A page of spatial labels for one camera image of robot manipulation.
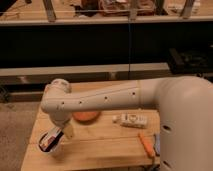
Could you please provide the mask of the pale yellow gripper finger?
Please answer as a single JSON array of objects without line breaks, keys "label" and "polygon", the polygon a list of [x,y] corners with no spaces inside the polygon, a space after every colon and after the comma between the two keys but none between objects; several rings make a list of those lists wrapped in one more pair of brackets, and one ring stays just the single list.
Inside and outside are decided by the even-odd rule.
[{"label": "pale yellow gripper finger", "polygon": [[67,124],[63,129],[62,132],[64,133],[67,139],[71,139],[74,136],[73,126],[71,124]]}]

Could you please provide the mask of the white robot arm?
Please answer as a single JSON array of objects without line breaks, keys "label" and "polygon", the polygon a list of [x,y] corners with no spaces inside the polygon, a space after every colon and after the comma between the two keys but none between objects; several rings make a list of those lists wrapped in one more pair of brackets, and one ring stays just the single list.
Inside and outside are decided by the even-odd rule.
[{"label": "white robot arm", "polygon": [[206,79],[144,79],[84,92],[55,79],[41,102],[59,127],[73,112],[137,108],[159,112],[161,171],[213,170],[213,83]]}]

